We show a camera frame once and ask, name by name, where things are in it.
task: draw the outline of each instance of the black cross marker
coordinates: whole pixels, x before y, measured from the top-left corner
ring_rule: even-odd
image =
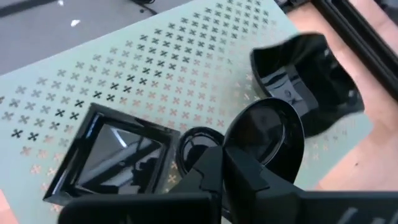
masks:
[[[164,67],[164,61],[158,60],[157,61],[157,66]]]
[[[83,103],[84,103],[84,101],[83,100],[76,100],[76,103],[75,103],[75,106],[78,106],[78,107],[82,107],[83,106]]]
[[[140,78],[139,83],[143,84],[143,85],[146,85],[147,84],[147,79],[146,78]]]
[[[100,92],[100,91],[94,91],[93,97],[95,97],[95,98],[97,98],[97,99],[100,99],[100,98],[101,98],[101,95],[102,95],[102,92]]]
[[[170,47],[170,42],[163,41],[163,47]]]
[[[147,60],[145,62],[146,63],[152,63],[153,60],[154,60],[153,58],[147,57]]]
[[[65,110],[57,109],[57,112],[55,113],[55,116],[63,117],[64,112],[65,112]]]
[[[149,48],[149,53],[152,53],[152,54],[156,53],[156,48],[150,47]]]
[[[123,90],[123,92],[128,92],[128,93],[130,93],[131,91],[131,87],[129,87],[129,86],[124,86],[124,90]]]
[[[148,35],[141,35],[141,37],[139,39],[146,41],[148,39]]]
[[[145,74],[149,74],[150,68],[144,68],[142,69],[142,72]]]
[[[137,49],[138,49],[138,50],[144,50],[144,49],[145,49],[145,46],[142,45],[142,44],[139,44],[139,45],[137,46]]]
[[[28,140],[32,140],[32,141],[36,141],[37,140],[37,136],[39,136],[38,133],[34,134],[34,133],[29,133],[29,137],[27,138]]]
[[[152,38],[152,43],[153,44],[158,44],[159,43],[159,39],[158,38]]]
[[[169,69],[172,69],[172,70],[175,70],[175,66],[176,66],[176,64],[169,64]]]
[[[111,90],[117,90],[118,89],[119,84],[117,83],[112,83],[111,85]]]
[[[16,138],[20,138],[21,134],[23,133],[23,130],[18,130],[18,129],[14,129],[14,133],[11,134],[11,137],[16,137]]]
[[[188,57],[183,57],[182,61],[189,63],[189,58]]]
[[[69,119],[77,120],[77,116],[79,116],[79,113],[72,112],[72,114],[70,115]]]
[[[161,74],[162,74],[161,71],[158,71],[158,70],[155,71],[155,76],[156,77],[161,77]]]
[[[114,101],[114,95],[108,94],[108,97],[106,98],[106,100],[113,102]]]
[[[135,75],[128,75],[127,76],[127,81],[132,81],[132,82],[134,82],[134,78],[135,78],[136,76]]]

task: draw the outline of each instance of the black cable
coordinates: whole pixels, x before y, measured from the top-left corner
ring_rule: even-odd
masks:
[[[149,8],[148,6],[146,6],[146,4],[152,4],[155,2],[155,0],[130,0],[133,3],[137,4],[138,6],[143,7],[144,9],[147,9],[153,16],[157,15],[157,12],[151,8]]]

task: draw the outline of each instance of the black plastic part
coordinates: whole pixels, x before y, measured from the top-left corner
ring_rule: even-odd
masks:
[[[288,13],[301,5],[310,2],[310,0],[274,0],[284,13]]]
[[[219,195],[223,191],[223,148],[208,148],[190,172],[169,193],[209,191]]]
[[[275,123],[276,118],[271,118],[270,111],[278,115],[279,121],[277,122],[280,122],[279,124]],[[283,131],[275,131],[277,126],[280,126]],[[280,135],[278,143],[268,144],[267,133]],[[248,179],[255,178],[256,173],[259,174],[261,167],[265,166],[293,184],[304,152],[303,127],[292,105],[278,98],[266,98],[252,103],[237,115],[225,134],[223,147],[227,149],[230,147],[233,149],[239,148],[241,153],[247,154],[252,158],[252,161],[255,161],[253,164],[250,161],[247,164],[244,163],[245,161],[241,161],[240,166],[243,167],[226,165],[224,179],[226,175],[234,175],[235,177],[241,175]],[[260,152],[260,155],[266,154],[266,156],[257,157],[256,154],[258,155],[258,153],[253,153],[253,151]],[[250,166],[256,166],[258,172],[248,171]],[[240,183],[241,180],[236,180],[236,185]],[[223,195],[223,216],[231,221],[230,206],[225,193]]]
[[[278,45],[254,49],[251,66],[257,92],[288,101],[300,115],[305,137],[364,110],[358,87],[324,35],[299,34]]]
[[[224,136],[207,127],[194,127],[185,132],[178,141],[175,161],[182,177],[209,147],[221,146]]]
[[[162,190],[180,133],[91,104],[44,201]]]
[[[398,192],[306,192],[236,147],[224,149],[224,181],[232,223],[398,222]]]
[[[87,195],[61,211],[58,224],[220,223],[209,192]]]
[[[344,42],[398,101],[398,58],[348,0],[312,1]]]

